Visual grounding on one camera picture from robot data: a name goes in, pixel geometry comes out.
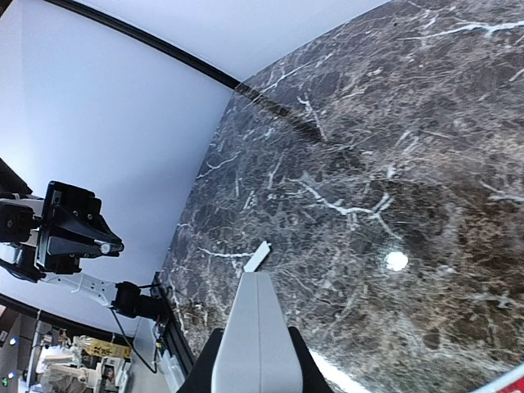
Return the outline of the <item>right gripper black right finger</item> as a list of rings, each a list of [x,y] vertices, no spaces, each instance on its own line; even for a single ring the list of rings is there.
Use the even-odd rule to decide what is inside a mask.
[[[296,327],[289,327],[288,331],[294,346],[296,356],[300,363],[302,373],[302,392],[303,393],[333,393],[333,390],[326,382],[317,364],[309,352],[302,335]]]

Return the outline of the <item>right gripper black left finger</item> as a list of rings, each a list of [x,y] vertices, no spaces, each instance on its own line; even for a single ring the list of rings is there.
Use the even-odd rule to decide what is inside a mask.
[[[178,393],[211,393],[212,372],[223,334],[223,328],[216,328],[210,334],[194,367],[177,390]]]

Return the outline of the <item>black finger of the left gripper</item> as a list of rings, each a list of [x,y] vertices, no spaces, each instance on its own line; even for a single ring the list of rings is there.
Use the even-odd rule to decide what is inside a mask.
[[[82,243],[85,245],[83,252],[80,254],[84,258],[97,258],[100,256],[118,257],[124,250],[124,243],[120,237],[113,233],[100,214],[81,214],[80,223],[83,225],[81,236],[84,238]],[[100,245],[110,243],[111,252],[104,255],[100,251]]]

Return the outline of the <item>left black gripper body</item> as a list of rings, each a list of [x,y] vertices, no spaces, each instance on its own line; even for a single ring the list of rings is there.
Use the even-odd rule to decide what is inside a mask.
[[[102,255],[97,244],[101,208],[101,200],[89,190],[57,181],[48,184],[37,251],[43,271],[78,273],[82,258]]]

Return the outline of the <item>white air conditioner remote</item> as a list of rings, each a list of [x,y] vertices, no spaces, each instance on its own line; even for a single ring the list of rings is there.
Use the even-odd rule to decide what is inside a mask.
[[[303,390],[300,362],[267,273],[242,275],[213,367],[211,390]]]

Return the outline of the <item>white battery cover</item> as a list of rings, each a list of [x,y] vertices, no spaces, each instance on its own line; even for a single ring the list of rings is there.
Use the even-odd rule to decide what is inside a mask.
[[[243,267],[244,273],[254,273],[264,262],[271,251],[271,244],[267,241],[261,242],[251,258]]]

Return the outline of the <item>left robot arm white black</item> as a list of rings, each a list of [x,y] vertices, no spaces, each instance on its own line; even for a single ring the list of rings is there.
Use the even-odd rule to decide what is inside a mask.
[[[79,293],[113,314],[167,318],[161,295],[143,294],[131,282],[110,282],[83,273],[83,259],[117,257],[124,243],[101,214],[102,202],[87,189],[51,181],[35,196],[6,163],[1,164],[1,242],[14,250],[1,266],[20,280],[45,282]]]

